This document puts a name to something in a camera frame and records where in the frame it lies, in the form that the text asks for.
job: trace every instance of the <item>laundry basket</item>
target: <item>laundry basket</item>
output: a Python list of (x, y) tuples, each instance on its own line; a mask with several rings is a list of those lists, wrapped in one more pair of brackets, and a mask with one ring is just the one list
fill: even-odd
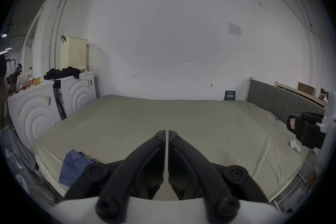
[(62, 36), (60, 68), (86, 69), (87, 39)]

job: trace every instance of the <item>wooden shelf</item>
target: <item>wooden shelf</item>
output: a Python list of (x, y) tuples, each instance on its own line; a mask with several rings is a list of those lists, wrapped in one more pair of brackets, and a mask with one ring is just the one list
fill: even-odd
[(319, 98), (316, 98), (315, 96), (312, 96), (312, 95), (309, 95), (308, 93), (305, 93), (305, 92), (302, 92), (302, 91), (299, 91), (293, 87), (289, 87), (289, 86), (286, 86), (286, 85), (283, 85), (283, 84), (280, 84), (278, 81), (275, 81), (275, 86), (276, 87), (279, 87), (279, 88), (283, 88), (284, 90), (287, 90), (287, 91), (290, 91), (290, 92), (293, 92), (297, 95), (300, 95), (312, 102), (314, 102), (315, 104), (318, 104), (320, 107), (324, 108), (325, 109), (325, 102)]

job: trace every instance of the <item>washing machine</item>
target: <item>washing machine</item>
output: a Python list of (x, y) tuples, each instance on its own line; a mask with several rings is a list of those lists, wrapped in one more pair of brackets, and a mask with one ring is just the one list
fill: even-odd
[(66, 117), (97, 99), (94, 73), (94, 71), (80, 73), (79, 79), (68, 76), (54, 80), (54, 88)]
[(41, 82), (7, 98), (8, 110), (22, 144), (34, 153), (35, 141), (61, 122), (53, 81)]

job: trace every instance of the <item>mattress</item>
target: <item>mattress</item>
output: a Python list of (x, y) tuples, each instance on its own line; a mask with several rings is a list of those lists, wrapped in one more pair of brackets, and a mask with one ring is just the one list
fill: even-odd
[(175, 130), (210, 162), (241, 165), (270, 201), (294, 178), (309, 149), (289, 146), (295, 135), (275, 116), (244, 101), (147, 100), (107, 95), (52, 127), (35, 143), (37, 162), (58, 183), (72, 149), (102, 163), (125, 159), (159, 130)]

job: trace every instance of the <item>blue cloth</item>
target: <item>blue cloth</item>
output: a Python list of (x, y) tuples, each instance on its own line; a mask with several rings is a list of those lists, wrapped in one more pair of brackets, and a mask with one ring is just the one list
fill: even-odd
[(76, 179), (82, 175), (85, 167), (95, 162), (95, 159), (84, 157), (82, 152), (71, 150), (65, 155), (58, 182), (71, 187)]

